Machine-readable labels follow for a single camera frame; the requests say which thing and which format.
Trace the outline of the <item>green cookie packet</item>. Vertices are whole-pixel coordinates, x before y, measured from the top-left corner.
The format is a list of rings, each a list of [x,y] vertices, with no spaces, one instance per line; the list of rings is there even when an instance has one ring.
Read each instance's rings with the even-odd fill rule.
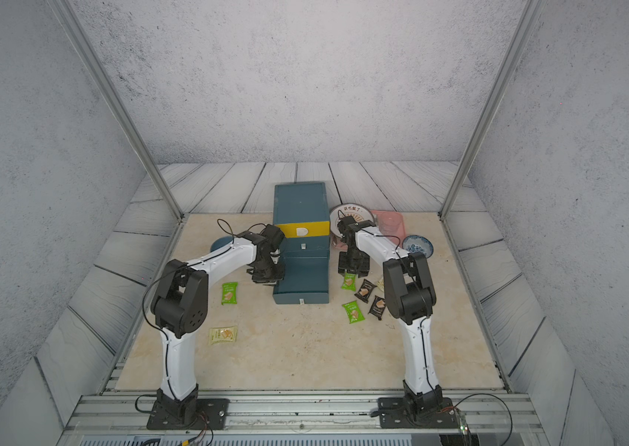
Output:
[[[342,308],[344,308],[346,312],[349,324],[364,321],[364,314],[357,300],[343,304]]]
[[[221,286],[221,304],[236,305],[237,304],[237,282],[226,282]]]
[[[357,290],[356,280],[357,280],[357,275],[355,273],[349,273],[349,272],[344,273],[341,289],[355,292]]]

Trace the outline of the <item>black cookie packet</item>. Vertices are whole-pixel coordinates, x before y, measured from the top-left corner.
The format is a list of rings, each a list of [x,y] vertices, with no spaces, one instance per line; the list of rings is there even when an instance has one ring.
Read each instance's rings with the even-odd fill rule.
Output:
[[[367,303],[376,287],[377,286],[373,282],[370,282],[368,279],[364,279],[354,295],[357,299]]]
[[[386,310],[385,299],[383,297],[379,297],[378,295],[375,295],[368,313],[375,316],[379,321],[381,321],[385,310]]]

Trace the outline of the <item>yellow top drawer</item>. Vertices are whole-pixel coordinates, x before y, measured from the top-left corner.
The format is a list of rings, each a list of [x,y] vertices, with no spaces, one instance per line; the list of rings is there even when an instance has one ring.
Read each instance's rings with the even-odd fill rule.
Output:
[[[276,224],[284,236],[291,238],[325,237],[330,234],[329,221],[296,222]]]

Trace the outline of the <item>teal drawer cabinet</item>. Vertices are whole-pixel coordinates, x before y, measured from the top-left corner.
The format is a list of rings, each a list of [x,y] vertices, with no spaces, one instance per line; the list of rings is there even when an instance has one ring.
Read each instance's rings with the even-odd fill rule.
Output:
[[[278,184],[275,186],[273,224],[329,221],[324,182]]]

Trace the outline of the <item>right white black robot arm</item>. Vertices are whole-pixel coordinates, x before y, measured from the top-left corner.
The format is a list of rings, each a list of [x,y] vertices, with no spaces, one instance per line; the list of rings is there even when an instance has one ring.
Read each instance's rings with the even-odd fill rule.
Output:
[[[384,301],[400,325],[405,355],[403,403],[414,420],[444,407],[431,343],[431,316],[437,302],[426,256],[410,252],[371,220],[341,216],[338,231],[347,250],[340,254],[341,272],[362,275],[371,261],[381,265]]]

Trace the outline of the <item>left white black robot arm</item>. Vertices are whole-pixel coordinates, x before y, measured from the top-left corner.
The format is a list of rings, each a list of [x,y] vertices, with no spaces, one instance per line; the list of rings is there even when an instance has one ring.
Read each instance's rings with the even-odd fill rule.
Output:
[[[156,416],[169,417],[171,425],[197,420],[195,332],[208,315],[210,286],[241,268],[247,269],[255,284],[282,281],[285,266],[275,258],[284,239],[284,232],[273,224],[264,224],[260,232],[232,233],[228,243],[201,258],[171,260],[154,281],[151,327],[159,332],[163,350]]]

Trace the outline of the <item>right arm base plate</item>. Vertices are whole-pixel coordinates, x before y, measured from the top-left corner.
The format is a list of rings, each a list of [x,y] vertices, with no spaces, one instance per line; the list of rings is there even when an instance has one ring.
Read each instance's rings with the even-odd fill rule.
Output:
[[[457,416],[444,408],[419,410],[404,397],[379,398],[369,416],[379,420],[382,429],[457,429]]]

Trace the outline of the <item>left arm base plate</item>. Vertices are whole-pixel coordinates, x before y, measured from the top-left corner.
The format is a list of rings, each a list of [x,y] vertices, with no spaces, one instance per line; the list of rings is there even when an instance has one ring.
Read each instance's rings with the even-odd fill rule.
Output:
[[[148,430],[223,430],[228,399],[156,400],[146,423]]]

